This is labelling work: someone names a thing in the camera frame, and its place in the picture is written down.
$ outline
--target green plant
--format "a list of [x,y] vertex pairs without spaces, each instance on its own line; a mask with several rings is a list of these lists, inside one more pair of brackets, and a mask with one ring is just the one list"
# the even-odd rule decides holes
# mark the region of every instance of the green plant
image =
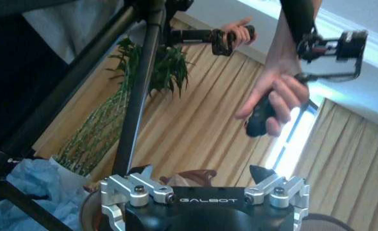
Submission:
[[[56,161],[72,172],[85,176],[96,167],[105,153],[116,143],[121,133],[122,120],[129,101],[130,89],[141,55],[141,47],[125,38],[117,44],[117,53],[109,58],[118,59],[112,77],[122,77],[113,96],[93,110],[70,139],[64,143]],[[188,83],[185,53],[181,47],[158,47],[148,92],[174,91],[181,94],[182,82]]]

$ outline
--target hand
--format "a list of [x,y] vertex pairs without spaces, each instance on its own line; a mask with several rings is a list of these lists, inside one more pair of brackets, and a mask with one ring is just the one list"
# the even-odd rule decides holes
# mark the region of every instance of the hand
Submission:
[[247,44],[249,45],[255,39],[257,38],[257,33],[253,33],[252,37],[249,37],[249,33],[247,28],[244,27],[252,20],[252,17],[247,17],[244,19],[241,19],[237,22],[232,22],[225,24],[221,27],[221,30],[228,32],[233,32],[235,33],[235,41],[232,43],[232,48],[237,48],[240,45]]
[[299,72],[300,63],[296,58],[283,58],[267,62],[251,94],[235,115],[237,119],[245,119],[261,96],[272,90],[268,100],[276,117],[269,117],[265,121],[268,135],[279,136],[280,125],[291,119],[291,109],[300,107],[308,101],[308,88],[292,77]]

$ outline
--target white cloth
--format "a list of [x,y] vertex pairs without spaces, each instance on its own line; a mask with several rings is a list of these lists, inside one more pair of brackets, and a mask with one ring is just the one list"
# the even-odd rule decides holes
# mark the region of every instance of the white cloth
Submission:
[[[22,14],[40,37],[69,64],[124,5],[122,0],[78,0]],[[145,29],[129,32],[141,42]]]

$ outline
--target white ceiling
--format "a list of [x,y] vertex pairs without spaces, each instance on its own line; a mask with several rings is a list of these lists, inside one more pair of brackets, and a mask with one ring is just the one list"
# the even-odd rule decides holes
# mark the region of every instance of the white ceiling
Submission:
[[321,8],[378,32],[378,0],[323,0]]

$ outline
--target silver metal bracket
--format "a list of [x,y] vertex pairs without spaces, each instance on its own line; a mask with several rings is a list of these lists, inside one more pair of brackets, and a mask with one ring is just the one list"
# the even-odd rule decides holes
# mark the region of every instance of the silver metal bracket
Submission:
[[264,196],[268,195],[273,188],[283,184],[284,181],[284,177],[272,174],[257,185],[244,188],[245,202],[249,205],[260,205],[264,202]]
[[275,208],[293,206],[293,231],[300,230],[303,218],[308,215],[309,185],[304,179],[292,177],[288,181],[273,174],[256,186],[244,188],[244,198],[249,205],[260,205],[269,194],[269,204]]
[[133,207],[148,204],[148,192],[141,185],[134,186],[129,180],[113,175],[100,182],[101,212],[109,218],[110,228],[114,231],[125,231],[122,212],[118,204],[126,202]]
[[134,185],[142,185],[153,201],[160,204],[170,204],[174,201],[173,189],[168,185],[161,185],[152,179],[144,177],[140,173],[129,175],[129,181]]

